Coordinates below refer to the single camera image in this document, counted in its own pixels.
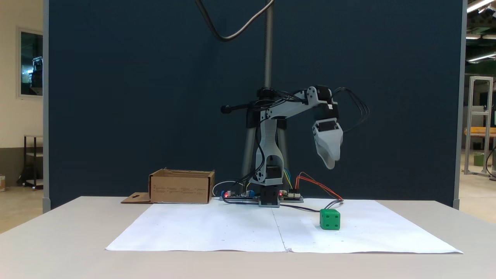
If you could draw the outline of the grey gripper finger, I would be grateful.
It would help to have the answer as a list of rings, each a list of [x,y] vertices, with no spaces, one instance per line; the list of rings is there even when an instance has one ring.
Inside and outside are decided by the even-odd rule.
[[[337,161],[341,158],[341,144],[330,143],[328,145],[328,169],[331,170],[335,167]]]
[[[315,146],[317,154],[324,162],[326,168],[334,168],[334,159],[331,157],[331,154],[327,150],[326,146],[322,145],[317,140],[315,140]]]

